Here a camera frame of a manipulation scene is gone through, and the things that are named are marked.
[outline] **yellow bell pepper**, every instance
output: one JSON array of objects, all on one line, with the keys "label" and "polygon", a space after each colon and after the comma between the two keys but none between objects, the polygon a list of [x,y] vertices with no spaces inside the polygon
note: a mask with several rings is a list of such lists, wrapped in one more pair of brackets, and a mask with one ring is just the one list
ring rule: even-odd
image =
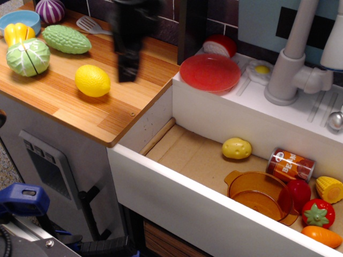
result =
[{"label": "yellow bell pepper", "polygon": [[8,24],[4,30],[4,37],[7,45],[10,47],[16,43],[22,43],[27,39],[36,37],[33,28],[23,23]]}]

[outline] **toy lemon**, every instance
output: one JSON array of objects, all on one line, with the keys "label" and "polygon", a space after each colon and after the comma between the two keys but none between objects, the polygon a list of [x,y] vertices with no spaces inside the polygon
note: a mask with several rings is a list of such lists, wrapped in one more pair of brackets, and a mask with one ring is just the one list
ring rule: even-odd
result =
[{"label": "toy lemon", "polygon": [[90,64],[77,69],[75,84],[82,93],[91,97],[103,96],[111,89],[108,74],[103,69]]},{"label": "toy lemon", "polygon": [[330,177],[319,177],[316,180],[317,192],[323,200],[336,203],[343,199],[343,183]]}]

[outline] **blue clamp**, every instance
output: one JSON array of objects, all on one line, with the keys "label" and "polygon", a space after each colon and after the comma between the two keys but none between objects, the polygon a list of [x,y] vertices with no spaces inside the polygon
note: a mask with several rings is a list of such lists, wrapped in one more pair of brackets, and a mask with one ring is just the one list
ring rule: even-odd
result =
[{"label": "blue clamp", "polygon": [[0,217],[5,213],[18,216],[43,216],[50,199],[40,186],[14,183],[0,191]]}]

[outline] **red plate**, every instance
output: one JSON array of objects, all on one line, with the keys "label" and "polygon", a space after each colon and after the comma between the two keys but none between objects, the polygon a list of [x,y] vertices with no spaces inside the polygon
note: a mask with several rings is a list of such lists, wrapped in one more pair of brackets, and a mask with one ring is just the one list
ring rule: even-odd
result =
[{"label": "red plate", "polygon": [[238,65],[229,58],[217,54],[194,55],[180,67],[181,78],[190,86],[220,92],[234,87],[241,77]]}]

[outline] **blue bowl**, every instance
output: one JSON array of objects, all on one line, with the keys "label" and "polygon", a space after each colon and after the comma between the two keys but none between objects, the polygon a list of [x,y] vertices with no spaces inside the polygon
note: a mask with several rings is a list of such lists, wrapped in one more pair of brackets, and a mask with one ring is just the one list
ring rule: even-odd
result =
[{"label": "blue bowl", "polygon": [[34,11],[15,11],[10,12],[0,18],[0,35],[4,36],[4,29],[8,24],[23,23],[33,28],[36,36],[41,32],[41,19]]}]

